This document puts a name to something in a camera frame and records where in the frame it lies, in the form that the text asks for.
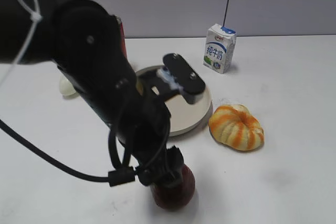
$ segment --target milk carton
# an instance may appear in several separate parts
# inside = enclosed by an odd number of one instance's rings
[[[225,73],[230,68],[235,44],[235,31],[213,25],[206,36],[203,64],[218,73]]]

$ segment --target red can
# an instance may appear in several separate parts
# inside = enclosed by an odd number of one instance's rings
[[[118,24],[119,24],[119,30],[120,30],[120,37],[121,37],[121,51],[124,54],[124,56],[127,59],[127,52],[126,52],[126,45],[125,45],[125,34],[124,34],[124,27],[122,26],[121,18],[116,16]]]

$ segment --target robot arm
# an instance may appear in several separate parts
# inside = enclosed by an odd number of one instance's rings
[[[145,186],[178,185],[184,161],[178,148],[166,149],[170,113],[164,102],[179,93],[188,103],[196,102],[205,89],[201,78],[176,54],[163,58],[164,76],[153,71],[137,77],[123,56],[115,16],[90,0],[39,3],[43,19],[19,63],[55,62],[110,128],[109,152],[116,169],[109,173],[110,186],[134,181],[135,175]],[[24,40],[30,19],[16,0],[2,0],[0,10],[0,63],[10,63]],[[171,82],[179,88],[172,89]],[[158,87],[159,95],[152,91],[153,86]],[[116,137],[125,147],[122,162]],[[131,155],[139,162],[135,169],[129,167]]]

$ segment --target blue label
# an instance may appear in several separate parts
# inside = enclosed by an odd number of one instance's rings
[[[236,33],[232,29],[226,28],[224,26],[221,27],[221,30],[224,31],[224,32],[226,32],[227,34],[235,34]]]

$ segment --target screw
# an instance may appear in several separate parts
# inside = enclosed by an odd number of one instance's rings
[[[119,81],[117,82],[117,84],[115,85],[115,88],[116,88],[116,89],[121,89],[122,86],[123,86],[124,84],[126,84],[126,83],[128,83],[128,80],[125,79],[125,78],[123,78],[123,79],[121,79],[121,80],[119,80]]]
[[[92,35],[89,35],[88,37],[86,37],[86,42],[92,45],[93,43],[95,43],[95,38]]]
[[[197,78],[197,75],[194,72],[191,72],[190,79],[195,80]]]

